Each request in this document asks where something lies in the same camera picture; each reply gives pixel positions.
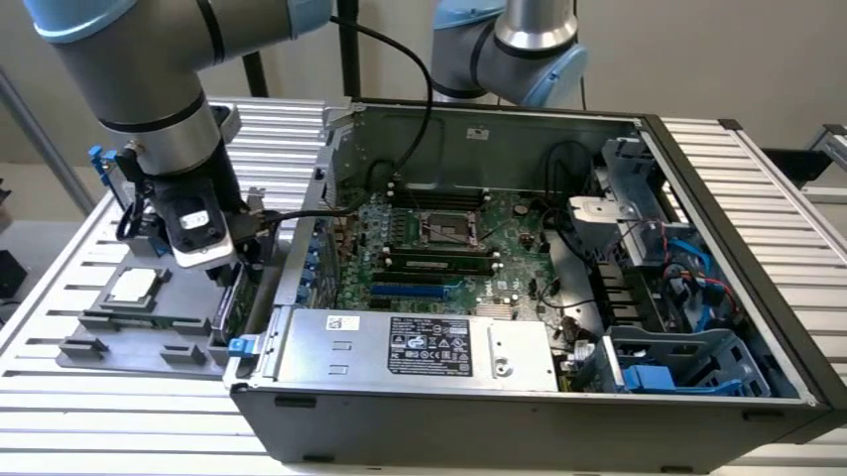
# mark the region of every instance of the power supply label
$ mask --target power supply label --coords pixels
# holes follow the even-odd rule
[[[472,377],[468,321],[392,317],[388,370],[403,375]]]

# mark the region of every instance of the gray wall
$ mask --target gray wall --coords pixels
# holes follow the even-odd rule
[[[432,0],[361,0],[361,23],[427,60],[432,5]],[[843,0],[583,0],[580,16],[592,52],[591,109],[733,117],[761,144],[784,147],[801,146],[819,124],[847,122]],[[6,74],[61,151],[81,165],[104,134],[18,1],[0,0],[0,25]],[[363,39],[361,46],[364,94],[421,98],[424,83],[405,57],[373,40]],[[341,94],[333,26],[262,57],[273,95]],[[209,94],[246,95],[238,61],[202,77]],[[0,128],[0,161],[37,162],[5,111]]]

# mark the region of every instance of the sticker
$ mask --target sticker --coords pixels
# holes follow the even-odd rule
[[[488,131],[487,129],[477,129],[473,127],[468,127],[464,138],[473,139],[475,141],[487,141],[489,134],[491,134],[491,131]]]
[[[327,330],[359,330],[359,316],[328,315]]]
[[[392,317],[388,370],[400,375],[472,377],[468,321]]]

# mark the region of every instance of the circuit board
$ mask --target circuit board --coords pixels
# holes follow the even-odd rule
[[[479,208],[469,211],[399,208],[375,197],[355,220],[348,235],[357,240],[356,252],[341,260],[341,291],[337,308],[421,313],[488,315],[497,318],[535,320],[549,309],[540,309],[529,296],[555,278],[549,244],[544,246],[541,211],[531,207],[532,198],[515,192],[492,192]],[[375,296],[375,277],[387,270],[388,247],[397,253],[428,250],[475,255],[451,258],[481,260],[476,255],[496,257],[493,270],[484,267],[440,275],[444,293],[437,297]]]

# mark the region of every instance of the motherboard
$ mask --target motherboard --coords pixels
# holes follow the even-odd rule
[[[537,199],[400,195],[375,195],[336,223],[337,307],[547,320],[537,292],[556,275]]]

